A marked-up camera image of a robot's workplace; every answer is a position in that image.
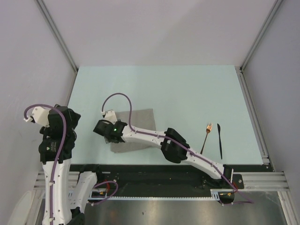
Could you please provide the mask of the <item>grey cloth napkin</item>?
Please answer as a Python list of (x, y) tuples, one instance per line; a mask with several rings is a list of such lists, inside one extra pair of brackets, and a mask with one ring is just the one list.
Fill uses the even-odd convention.
[(122, 130), (119, 142), (110, 143), (113, 153), (127, 153), (150, 147), (160, 148), (161, 138), (158, 137), (153, 109), (115, 112), (117, 122), (127, 125)]

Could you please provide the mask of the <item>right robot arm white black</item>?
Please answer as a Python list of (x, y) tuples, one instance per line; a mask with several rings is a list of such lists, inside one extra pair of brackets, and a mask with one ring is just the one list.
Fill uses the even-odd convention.
[(173, 128), (166, 131), (153, 131), (131, 126), (117, 120), (99, 120), (93, 132), (104, 137), (109, 143), (141, 143), (161, 150), (169, 162), (186, 163), (216, 180), (221, 188), (233, 183), (233, 169), (214, 162), (193, 150), (186, 140)]

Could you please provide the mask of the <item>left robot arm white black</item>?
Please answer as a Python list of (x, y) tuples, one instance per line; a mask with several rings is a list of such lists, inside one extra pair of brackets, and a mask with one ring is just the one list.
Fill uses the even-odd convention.
[(66, 106), (55, 105), (46, 112), (47, 125), (38, 151), (45, 176), (44, 225), (83, 225), (85, 207), (93, 187), (103, 184), (97, 171), (79, 173), (76, 186), (69, 192), (69, 170), (72, 149), (77, 135), (75, 128), (80, 115)]

